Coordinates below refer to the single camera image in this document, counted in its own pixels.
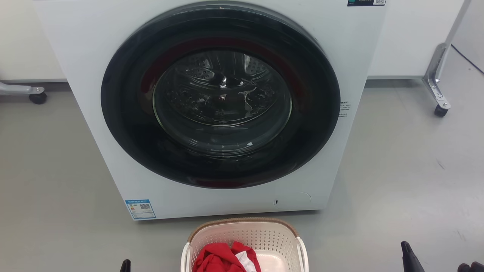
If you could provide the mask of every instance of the metal bracket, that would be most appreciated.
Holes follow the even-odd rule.
[[[437,70],[441,65],[442,57],[444,56],[446,49],[447,45],[445,43],[437,46],[434,55],[432,56],[432,60],[430,61],[430,64],[427,68],[427,72],[423,77],[423,83],[427,86],[427,89],[434,96],[435,101],[437,101],[438,105],[445,111],[451,108],[451,104],[449,103],[449,101],[447,101],[447,99],[445,99],[444,95],[437,86],[437,82],[440,81],[437,79]]]
[[[22,85],[7,85],[0,82],[0,95],[6,94],[39,94],[44,92],[43,87],[31,87]]]

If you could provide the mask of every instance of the basket handle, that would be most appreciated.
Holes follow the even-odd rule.
[[[307,251],[303,240],[298,236],[296,237],[298,241],[298,252],[299,258],[301,260],[302,269],[304,272],[309,272],[309,260],[307,259]]]
[[[183,251],[181,253],[181,263],[180,263],[180,272],[189,272],[190,270],[190,243],[186,243],[185,247],[183,248]]]

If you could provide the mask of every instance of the front-loading washing machine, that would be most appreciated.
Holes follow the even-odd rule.
[[[135,220],[323,209],[385,15],[350,0],[34,0]]]

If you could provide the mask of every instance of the caster wheel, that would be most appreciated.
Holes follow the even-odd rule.
[[[444,117],[447,114],[448,109],[446,108],[441,108],[439,105],[435,107],[434,114],[439,116],[439,117]]]
[[[34,104],[41,105],[47,100],[47,94],[45,92],[29,94],[29,99]]]

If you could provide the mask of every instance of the floor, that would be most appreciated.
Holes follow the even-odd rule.
[[[484,262],[484,76],[453,51],[439,86],[445,118],[419,81],[369,81],[327,209],[264,214],[296,227],[311,271],[402,271],[403,240],[428,272]],[[72,93],[47,89],[0,97],[0,270],[178,271],[222,217],[132,221]]]

